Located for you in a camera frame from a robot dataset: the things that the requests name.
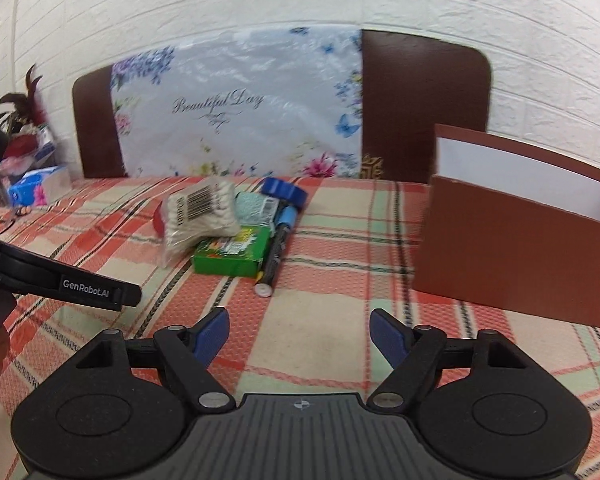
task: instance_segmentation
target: small green package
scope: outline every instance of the small green package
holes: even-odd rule
[[[234,237],[202,240],[191,257],[191,264],[197,274],[255,278],[269,237],[268,227],[242,226]]]

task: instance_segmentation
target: crosshair symbol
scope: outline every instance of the crosshair symbol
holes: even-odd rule
[[[296,402],[294,402],[294,406],[302,412],[310,408],[312,406],[312,403],[310,403],[308,400],[304,400],[301,397],[300,400],[296,400]]]

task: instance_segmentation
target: brown headboard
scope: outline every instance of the brown headboard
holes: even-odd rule
[[[491,67],[474,48],[363,30],[362,176],[426,182],[433,126],[484,131]],[[74,83],[74,116],[84,176],[125,176],[110,97],[112,66]]]

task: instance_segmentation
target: silver screw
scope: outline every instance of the silver screw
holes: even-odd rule
[[[373,402],[378,408],[397,408],[402,405],[404,399],[402,396],[394,394],[393,392],[384,392],[382,394],[377,394],[373,398]]]
[[[209,392],[200,395],[198,402],[205,408],[222,408],[223,406],[226,406],[230,400],[229,396],[222,392]]]

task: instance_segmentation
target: red and white checkered cloth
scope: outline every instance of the red and white checkered cloth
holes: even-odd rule
[[[435,325],[451,337],[496,328],[587,405],[594,433],[580,476],[600,479],[600,330],[410,290],[426,186],[297,181],[310,204],[288,245],[275,294],[266,300],[253,293],[253,280],[196,275],[186,258],[171,269],[157,265],[153,212],[165,195],[193,182],[78,182],[70,196],[34,211],[0,237],[143,289],[141,304],[122,313],[35,296],[19,299],[6,322],[12,349],[0,379],[0,480],[25,475],[9,430],[17,404],[90,338],[112,326],[126,337],[149,336],[170,324],[190,326],[218,304],[229,310],[231,335],[210,370],[237,397],[345,390],[366,397],[390,372],[368,336],[374,308],[410,324]],[[238,188],[254,189],[256,183],[243,180]],[[462,374],[453,370],[443,380]]]

